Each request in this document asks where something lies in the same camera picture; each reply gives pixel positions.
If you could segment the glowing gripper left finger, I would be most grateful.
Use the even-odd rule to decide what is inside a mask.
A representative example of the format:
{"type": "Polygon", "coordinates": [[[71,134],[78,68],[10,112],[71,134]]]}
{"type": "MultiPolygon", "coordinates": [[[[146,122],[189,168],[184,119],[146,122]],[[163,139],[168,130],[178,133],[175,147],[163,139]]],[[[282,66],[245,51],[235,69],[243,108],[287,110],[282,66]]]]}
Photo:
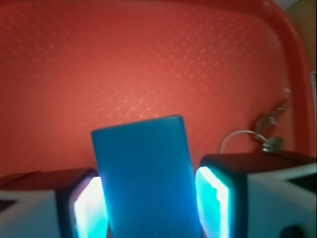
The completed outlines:
{"type": "Polygon", "coordinates": [[[98,172],[79,168],[2,176],[0,236],[108,237],[108,214],[98,172]]]}

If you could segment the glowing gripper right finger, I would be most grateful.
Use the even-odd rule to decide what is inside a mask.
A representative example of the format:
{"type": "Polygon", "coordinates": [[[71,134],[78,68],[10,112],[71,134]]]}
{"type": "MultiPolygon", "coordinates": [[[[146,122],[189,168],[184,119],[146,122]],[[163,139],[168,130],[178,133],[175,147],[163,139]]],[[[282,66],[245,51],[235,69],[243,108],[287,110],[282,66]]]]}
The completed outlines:
{"type": "Polygon", "coordinates": [[[195,183],[206,238],[314,238],[316,158],[296,152],[203,156],[195,183]]]}

